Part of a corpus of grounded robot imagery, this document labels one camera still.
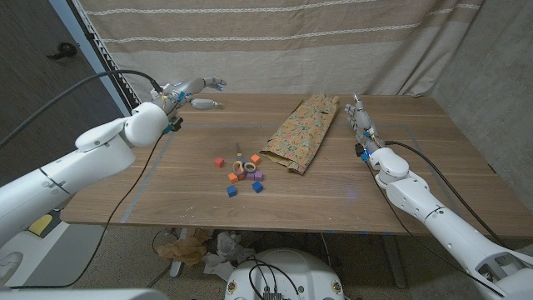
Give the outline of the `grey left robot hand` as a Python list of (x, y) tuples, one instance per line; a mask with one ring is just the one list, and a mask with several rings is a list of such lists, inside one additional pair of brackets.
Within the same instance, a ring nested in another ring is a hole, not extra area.
[(213, 88), (222, 91), (226, 82), (219, 78), (205, 77), (178, 83), (168, 83), (161, 86), (162, 92), (150, 91), (152, 103), (158, 105), (165, 114), (173, 116), (180, 108), (190, 104), (196, 110), (223, 109), (222, 103), (211, 99), (197, 98), (196, 94), (204, 88)]

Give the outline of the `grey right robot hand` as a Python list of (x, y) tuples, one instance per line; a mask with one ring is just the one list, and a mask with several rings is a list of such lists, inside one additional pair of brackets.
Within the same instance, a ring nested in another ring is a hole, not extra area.
[(363, 107), (360, 98), (354, 94), (354, 104), (347, 104), (345, 112), (349, 115), (348, 121), (356, 133), (356, 140), (368, 153), (373, 153), (383, 148), (384, 142), (379, 137), (375, 123)]

